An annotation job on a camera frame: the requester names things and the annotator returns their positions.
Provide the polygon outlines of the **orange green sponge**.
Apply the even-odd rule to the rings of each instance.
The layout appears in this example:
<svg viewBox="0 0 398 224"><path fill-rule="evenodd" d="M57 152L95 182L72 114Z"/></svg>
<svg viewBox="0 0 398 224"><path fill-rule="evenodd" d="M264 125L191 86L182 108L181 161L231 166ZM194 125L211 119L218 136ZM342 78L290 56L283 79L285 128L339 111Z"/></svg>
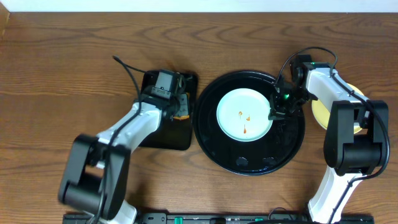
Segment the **orange green sponge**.
<svg viewBox="0 0 398 224"><path fill-rule="evenodd" d="M180 121L182 121L182 120L186 120L186 119L189 119L189 118L190 118L190 116L189 116L189 115L183 115L183 116L173 116L173 119L180 120Z"/></svg>

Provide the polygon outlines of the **yellow plate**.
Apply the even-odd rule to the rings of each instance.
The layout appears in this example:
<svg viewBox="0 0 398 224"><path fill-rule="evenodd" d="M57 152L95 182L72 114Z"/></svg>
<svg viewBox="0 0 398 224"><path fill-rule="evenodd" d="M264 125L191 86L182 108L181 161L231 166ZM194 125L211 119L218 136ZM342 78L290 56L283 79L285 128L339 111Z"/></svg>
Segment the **yellow plate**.
<svg viewBox="0 0 398 224"><path fill-rule="evenodd" d="M359 93L360 95L364 95L361 90L356 88L354 85L347 83L348 86L350 86L356 93ZM319 100L312 100L312 113L315 117L315 120L317 123L323 128L327 129L328 122L329 122L329 117L330 117L330 112L327 110L325 105L319 101ZM354 125L354 134L360 132L362 128L358 125Z"/></svg>

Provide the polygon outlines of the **green plate with three streaks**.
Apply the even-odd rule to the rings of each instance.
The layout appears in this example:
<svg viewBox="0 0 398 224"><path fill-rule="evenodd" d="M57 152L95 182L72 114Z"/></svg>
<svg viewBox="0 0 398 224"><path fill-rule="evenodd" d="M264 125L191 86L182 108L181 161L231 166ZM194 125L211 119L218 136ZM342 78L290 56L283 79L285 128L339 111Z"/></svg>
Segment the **green plate with three streaks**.
<svg viewBox="0 0 398 224"><path fill-rule="evenodd" d="M262 138L271 129L270 111L269 100L263 94L250 88L238 88L220 99L216 118L228 137L251 142Z"/></svg>

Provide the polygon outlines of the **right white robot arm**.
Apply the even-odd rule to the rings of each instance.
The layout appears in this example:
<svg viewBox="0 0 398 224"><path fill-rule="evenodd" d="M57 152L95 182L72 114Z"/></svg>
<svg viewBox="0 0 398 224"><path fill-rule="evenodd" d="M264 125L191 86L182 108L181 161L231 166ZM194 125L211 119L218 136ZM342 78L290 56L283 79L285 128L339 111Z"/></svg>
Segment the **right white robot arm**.
<svg viewBox="0 0 398 224"><path fill-rule="evenodd" d="M269 119L294 118L311 100L320 101L329 111L323 144L326 172L307 207L312 222L337 223L359 183L379 176L388 164L388 105L357 94L339 76L335 64L296 53L286 65L292 83L278 75Z"/></svg>

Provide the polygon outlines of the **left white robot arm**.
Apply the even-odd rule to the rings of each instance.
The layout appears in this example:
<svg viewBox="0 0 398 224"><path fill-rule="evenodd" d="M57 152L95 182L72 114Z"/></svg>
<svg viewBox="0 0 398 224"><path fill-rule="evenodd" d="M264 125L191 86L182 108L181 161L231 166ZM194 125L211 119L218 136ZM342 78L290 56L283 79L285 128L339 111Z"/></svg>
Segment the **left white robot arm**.
<svg viewBox="0 0 398 224"><path fill-rule="evenodd" d="M78 135L58 192L61 203L90 215L87 223L133 223L137 210L124 197L132 152L163 119L188 117L190 94L143 94L131 110L96 136Z"/></svg>

